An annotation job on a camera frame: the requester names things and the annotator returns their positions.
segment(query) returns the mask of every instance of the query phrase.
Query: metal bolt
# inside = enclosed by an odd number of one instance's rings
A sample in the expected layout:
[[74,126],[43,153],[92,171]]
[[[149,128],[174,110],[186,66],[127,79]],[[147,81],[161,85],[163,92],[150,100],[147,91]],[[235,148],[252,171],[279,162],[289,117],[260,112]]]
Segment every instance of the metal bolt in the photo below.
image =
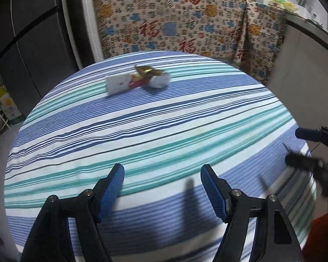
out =
[[56,195],[49,196],[49,201],[50,202],[55,202],[56,200],[57,200],[57,196]]
[[276,201],[277,201],[277,197],[276,197],[275,195],[273,195],[273,194],[271,194],[271,195],[269,196],[269,199],[270,199],[270,201],[272,201],[272,202],[276,202]]
[[242,191],[239,190],[239,189],[233,189],[233,190],[232,190],[232,194],[233,194],[234,196],[239,197],[240,195],[242,195]]
[[85,196],[91,196],[93,191],[92,189],[85,189],[83,192],[82,192]]

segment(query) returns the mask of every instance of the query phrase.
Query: striped tablecloth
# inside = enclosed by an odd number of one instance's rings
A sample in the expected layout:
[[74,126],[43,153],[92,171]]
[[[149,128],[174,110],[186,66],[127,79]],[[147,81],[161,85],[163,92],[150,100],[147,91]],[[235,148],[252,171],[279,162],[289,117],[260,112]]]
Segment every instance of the striped tablecloth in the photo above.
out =
[[[169,72],[171,83],[107,96],[106,77],[136,64]],[[22,250],[49,195],[75,196],[121,163],[121,195],[100,225],[114,261],[211,261],[226,228],[200,181],[211,164],[249,196],[276,194],[304,245],[316,186],[284,164],[282,143],[308,151],[296,128],[266,87],[222,62],[167,51],[112,57],[57,85],[24,122],[5,173],[11,233]],[[81,256],[72,219],[70,228]],[[251,219],[243,261],[254,228]]]

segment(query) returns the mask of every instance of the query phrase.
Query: patterned cloth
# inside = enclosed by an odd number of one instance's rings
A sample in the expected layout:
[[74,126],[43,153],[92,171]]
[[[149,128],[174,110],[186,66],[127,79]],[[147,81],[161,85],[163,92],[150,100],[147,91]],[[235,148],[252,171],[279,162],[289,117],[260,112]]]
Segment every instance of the patterned cloth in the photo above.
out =
[[[169,72],[164,89],[136,88],[107,96],[109,75],[135,65]],[[4,198],[19,249],[46,198],[79,194],[125,167],[121,197],[100,225],[117,261],[211,261],[226,225],[200,181],[211,164],[232,188],[249,196],[275,193],[303,245],[316,185],[286,168],[286,150],[306,152],[295,120],[247,74],[217,60],[151,51],[112,57],[75,73],[49,92],[27,117],[10,152]],[[251,251],[251,220],[243,259]],[[77,256],[82,252],[70,220]]]
[[144,50],[200,54],[266,83],[284,11],[250,0],[93,0],[105,58]]

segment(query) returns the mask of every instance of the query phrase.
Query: cloth with chinese characters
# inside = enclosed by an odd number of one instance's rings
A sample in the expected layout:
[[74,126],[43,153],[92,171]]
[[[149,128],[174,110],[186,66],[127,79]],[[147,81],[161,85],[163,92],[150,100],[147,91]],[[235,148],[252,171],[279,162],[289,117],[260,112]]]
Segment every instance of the cloth with chinese characters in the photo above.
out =
[[146,50],[200,54],[261,83],[283,39],[284,11],[250,0],[93,0],[105,58]]

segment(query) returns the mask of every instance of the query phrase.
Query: floor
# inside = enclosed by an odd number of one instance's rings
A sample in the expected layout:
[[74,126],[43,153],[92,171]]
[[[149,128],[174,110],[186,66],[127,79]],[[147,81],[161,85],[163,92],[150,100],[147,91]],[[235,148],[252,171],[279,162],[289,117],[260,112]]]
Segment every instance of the floor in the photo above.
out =
[[[5,245],[0,247],[0,252],[6,253],[11,259],[15,259],[15,257],[17,257],[18,251],[16,250],[13,238],[10,235],[7,218],[4,213],[3,183],[6,160],[21,125],[22,124],[19,123],[12,126],[10,130],[0,136],[0,237],[5,242]],[[328,148],[321,144],[313,151],[313,155],[320,156],[325,160],[328,160]],[[314,212],[315,218],[327,212],[326,200],[321,198],[320,193],[321,190],[318,188],[318,199]]]

